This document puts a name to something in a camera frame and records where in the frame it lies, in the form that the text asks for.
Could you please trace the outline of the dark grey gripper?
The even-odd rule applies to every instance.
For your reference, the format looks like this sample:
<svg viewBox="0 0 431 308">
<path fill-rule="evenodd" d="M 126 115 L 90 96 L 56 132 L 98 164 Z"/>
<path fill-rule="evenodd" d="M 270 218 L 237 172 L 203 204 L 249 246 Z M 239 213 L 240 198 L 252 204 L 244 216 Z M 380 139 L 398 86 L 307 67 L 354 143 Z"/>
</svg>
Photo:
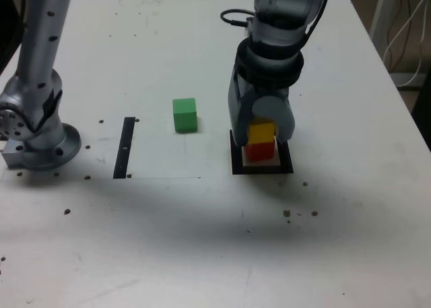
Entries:
<svg viewBox="0 0 431 308">
<path fill-rule="evenodd" d="M 271 119 L 276 136 L 287 142 L 294 132 L 295 120 L 289 103 L 289 88 L 275 89 L 254 85 L 237 72 L 232 73 L 228 91 L 228 108 L 232 135 L 237 146 L 248 143 L 248 125 L 253 114 Z"/>
</svg>

